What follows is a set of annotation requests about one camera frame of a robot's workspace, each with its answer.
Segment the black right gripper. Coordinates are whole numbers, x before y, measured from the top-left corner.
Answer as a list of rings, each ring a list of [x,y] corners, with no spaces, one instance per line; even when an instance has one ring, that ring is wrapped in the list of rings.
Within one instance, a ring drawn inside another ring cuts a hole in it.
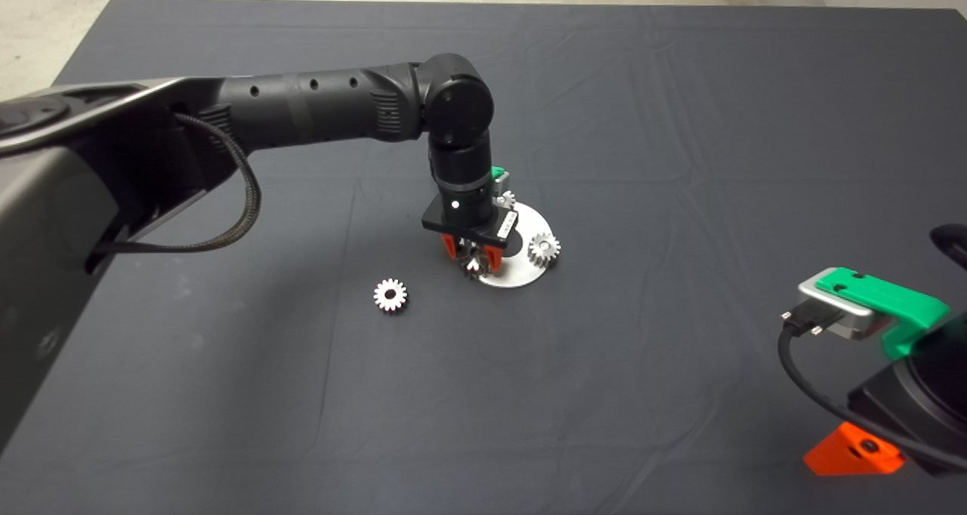
[[[908,356],[848,395],[848,407],[895,433],[961,458],[966,454],[966,318],[954,316],[916,341]],[[802,462],[826,476],[889,475],[906,464],[892,443],[843,422]]]

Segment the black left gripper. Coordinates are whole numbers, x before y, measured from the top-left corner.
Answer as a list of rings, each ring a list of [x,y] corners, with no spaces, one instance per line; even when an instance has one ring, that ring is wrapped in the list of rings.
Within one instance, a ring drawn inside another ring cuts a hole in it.
[[[508,246],[511,231],[517,228],[519,215],[510,208],[495,205],[492,184],[464,191],[440,187],[431,204],[422,213],[426,230],[442,233],[446,254],[459,259],[459,239],[484,245],[488,270],[500,270],[503,249]]]

